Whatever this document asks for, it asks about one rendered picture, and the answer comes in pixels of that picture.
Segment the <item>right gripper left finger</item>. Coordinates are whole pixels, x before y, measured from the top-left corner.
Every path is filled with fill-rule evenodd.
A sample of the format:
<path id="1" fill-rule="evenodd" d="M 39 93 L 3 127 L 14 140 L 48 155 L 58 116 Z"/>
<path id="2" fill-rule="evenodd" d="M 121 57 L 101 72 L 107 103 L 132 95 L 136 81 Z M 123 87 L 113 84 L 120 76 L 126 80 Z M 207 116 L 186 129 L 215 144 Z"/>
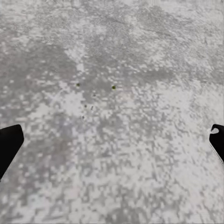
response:
<path id="1" fill-rule="evenodd" d="M 0 180 L 24 142 L 21 125 L 0 129 Z"/>

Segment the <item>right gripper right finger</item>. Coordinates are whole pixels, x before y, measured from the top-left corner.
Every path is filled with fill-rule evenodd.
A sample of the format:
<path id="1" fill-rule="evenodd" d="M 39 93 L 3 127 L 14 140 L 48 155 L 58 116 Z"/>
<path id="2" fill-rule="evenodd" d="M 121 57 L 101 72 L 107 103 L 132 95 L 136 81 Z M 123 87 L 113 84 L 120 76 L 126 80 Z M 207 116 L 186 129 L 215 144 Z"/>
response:
<path id="1" fill-rule="evenodd" d="M 224 162 L 224 126 L 214 124 L 212 128 L 207 129 L 207 132 L 210 133 L 211 144 Z"/>

